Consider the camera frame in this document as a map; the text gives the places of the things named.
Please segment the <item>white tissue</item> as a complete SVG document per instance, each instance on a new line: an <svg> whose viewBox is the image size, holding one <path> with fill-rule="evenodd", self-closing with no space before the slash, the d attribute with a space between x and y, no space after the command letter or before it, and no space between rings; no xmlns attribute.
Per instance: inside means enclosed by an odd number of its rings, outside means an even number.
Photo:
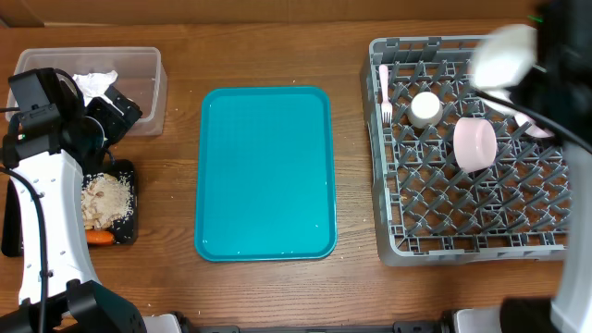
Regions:
<svg viewBox="0 0 592 333"><path fill-rule="evenodd" d="M117 77L117 72L111 70L106 73L74 74L73 80L82 92L84 102L87 105L93 98L103 96L106 90L117 80Z"/></svg>

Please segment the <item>orange carrot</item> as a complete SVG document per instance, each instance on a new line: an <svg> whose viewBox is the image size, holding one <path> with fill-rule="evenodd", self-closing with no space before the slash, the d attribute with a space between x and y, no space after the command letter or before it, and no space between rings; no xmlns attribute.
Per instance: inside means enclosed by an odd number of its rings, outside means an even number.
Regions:
<svg viewBox="0 0 592 333"><path fill-rule="evenodd" d="M115 242L115 236L107 230L88 229L85 233L90 245L111 245Z"/></svg>

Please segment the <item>white plastic fork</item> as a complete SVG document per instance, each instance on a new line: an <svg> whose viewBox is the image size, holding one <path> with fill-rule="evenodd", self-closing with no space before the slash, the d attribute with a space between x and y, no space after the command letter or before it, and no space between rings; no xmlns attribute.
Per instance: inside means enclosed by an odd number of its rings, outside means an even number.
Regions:
<svg viewBox="0 0 592 333"><path fill-rule="evenodd" d="M381 90L381 118L383 123L389 124L392 118L393 107L389 100L389 69L387 65L380 65L378 68L380 90Z"/></svg>

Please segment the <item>white plastic cup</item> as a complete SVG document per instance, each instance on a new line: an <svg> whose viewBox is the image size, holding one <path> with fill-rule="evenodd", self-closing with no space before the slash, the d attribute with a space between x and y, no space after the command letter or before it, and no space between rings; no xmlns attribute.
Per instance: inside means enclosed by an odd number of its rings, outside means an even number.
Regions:
<svg viewBox="0 0 592 333"><path fill-rule="evenodd" d="M442 115L443 107L439 98L432 92L420 92L411 101L408 118L414 127L423 129L436 126Z"/></svg>

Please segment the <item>pink bowl with cereal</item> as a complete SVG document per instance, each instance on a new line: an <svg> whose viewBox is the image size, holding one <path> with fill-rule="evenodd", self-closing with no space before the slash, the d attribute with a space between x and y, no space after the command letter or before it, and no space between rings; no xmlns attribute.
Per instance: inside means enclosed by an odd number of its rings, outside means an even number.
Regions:
<svg viewBox="0 0 592 333"><path fill-rule="evenodd" d="M459 168L467 173L491 167L497 153L491 123L483 118L460 118L453 132L453 152Z"/></svg>

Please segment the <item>white bowl with crumbs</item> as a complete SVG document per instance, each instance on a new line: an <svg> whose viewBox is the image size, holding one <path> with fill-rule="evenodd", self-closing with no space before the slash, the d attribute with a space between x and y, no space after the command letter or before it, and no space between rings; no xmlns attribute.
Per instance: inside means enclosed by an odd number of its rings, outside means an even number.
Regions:
<svg viewBox="0 0 592 333"><path fill-rule="evenodd" d="M479 90L518 84L537 60L537 30L524 24L491 32L475 47L469 65L471 84Z"/></svg>

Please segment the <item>white round plate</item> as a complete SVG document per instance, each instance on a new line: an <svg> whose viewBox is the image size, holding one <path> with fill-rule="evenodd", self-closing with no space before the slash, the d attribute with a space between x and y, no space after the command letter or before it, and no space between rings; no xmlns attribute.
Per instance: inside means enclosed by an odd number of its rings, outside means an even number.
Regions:
<svg viewBox="0 0 592 333"><path fill-rule="evenodd" d="M512 103L510 100L510 93L506 90L485 90L485 93L507 103ZM482 99L482 101L486 106L494 109L502 115L513 117L519 127L523 126L525 123L530 123L530 126L526 129L525 133L531 137L546 139L554 136L550 130L541 129L536 125L536 122L532 118L523 113L519 113L518 111L515 111L507 106L489 101L487 99Z"/></svg>

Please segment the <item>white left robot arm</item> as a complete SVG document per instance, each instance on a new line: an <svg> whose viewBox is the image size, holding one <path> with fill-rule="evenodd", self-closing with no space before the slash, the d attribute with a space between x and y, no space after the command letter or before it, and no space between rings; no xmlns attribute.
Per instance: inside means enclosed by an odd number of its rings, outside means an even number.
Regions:
<svg viewBox="0 0 592 333"><path fill-rule="evenodd" d="M18 310L1 318L4 332L190 332L180 313L143 316L104 287L93 268L82 222L84 174L96 172L110 145L141 117L113 86L89 105L58 68L36 68L8 80L18 112L2 140L1 171L18 197L24 268Z"/></svg>

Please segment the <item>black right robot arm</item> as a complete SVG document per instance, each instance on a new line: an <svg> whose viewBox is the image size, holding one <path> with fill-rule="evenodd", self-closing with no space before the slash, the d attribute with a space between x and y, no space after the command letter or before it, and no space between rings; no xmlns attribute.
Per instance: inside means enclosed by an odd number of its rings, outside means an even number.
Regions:
<svg viewBox="0 0 592 333"><path fill-rule="evenodd" d="M472 86L551 130L562 143L572 188L568 249L552 299L510 298L499 307L464 309L457 332L588 332L591 329L591 4L545 1L537 8L533 63L513 83Z"/></svg>

